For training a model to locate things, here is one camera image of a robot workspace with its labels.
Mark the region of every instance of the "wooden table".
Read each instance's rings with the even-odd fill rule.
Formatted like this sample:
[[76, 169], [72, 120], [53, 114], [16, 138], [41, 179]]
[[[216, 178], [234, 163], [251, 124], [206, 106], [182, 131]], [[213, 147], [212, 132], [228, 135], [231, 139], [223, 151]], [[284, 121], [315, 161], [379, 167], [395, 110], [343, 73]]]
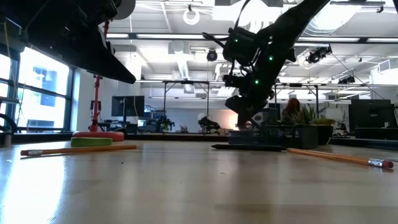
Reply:
[[[398, 172], [209, 142], [21, 159], [0, 149], [0, 223], [396, 223]], [[363, 157], [396, 152], [327, 146]]]

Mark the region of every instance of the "green sponge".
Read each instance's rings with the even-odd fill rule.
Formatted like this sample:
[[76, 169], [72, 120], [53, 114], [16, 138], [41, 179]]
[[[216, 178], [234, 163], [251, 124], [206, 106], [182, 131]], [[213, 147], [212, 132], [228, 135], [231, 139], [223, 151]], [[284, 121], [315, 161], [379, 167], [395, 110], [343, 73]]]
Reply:
[[111, 146], [111, 138], [71, 138], [71, 147]]

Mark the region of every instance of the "red base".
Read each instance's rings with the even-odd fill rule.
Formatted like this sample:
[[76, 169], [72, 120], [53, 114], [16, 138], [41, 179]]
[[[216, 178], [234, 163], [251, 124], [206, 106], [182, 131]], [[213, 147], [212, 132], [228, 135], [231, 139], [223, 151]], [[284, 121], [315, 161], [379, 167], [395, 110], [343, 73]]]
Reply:
[[113, 141], [124, 141], [124, 134], [120, 132], [80, 132], [72, 134], [73, 138], [111, 138]]

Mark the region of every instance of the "person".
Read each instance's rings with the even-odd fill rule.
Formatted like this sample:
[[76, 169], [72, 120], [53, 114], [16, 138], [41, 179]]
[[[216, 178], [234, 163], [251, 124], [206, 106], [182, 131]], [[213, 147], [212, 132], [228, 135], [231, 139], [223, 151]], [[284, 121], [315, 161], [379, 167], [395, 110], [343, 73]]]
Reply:
[[301, 114], [300, 102], [296, 98], [291, 98], [287, 102], [286, 108], [282, 111], [282, 123], [292, 124], [294, 123], [294, 116], [300, 116]]

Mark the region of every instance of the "pencil eraser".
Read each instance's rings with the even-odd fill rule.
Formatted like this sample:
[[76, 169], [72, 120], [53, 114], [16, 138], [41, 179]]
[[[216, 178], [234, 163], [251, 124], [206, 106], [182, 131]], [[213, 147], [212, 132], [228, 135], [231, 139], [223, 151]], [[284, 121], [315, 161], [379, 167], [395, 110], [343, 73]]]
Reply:
[[383, 168], [393, 168], [394, 167], [394, 163], [391, 161], [383, 161], [382, 166]]

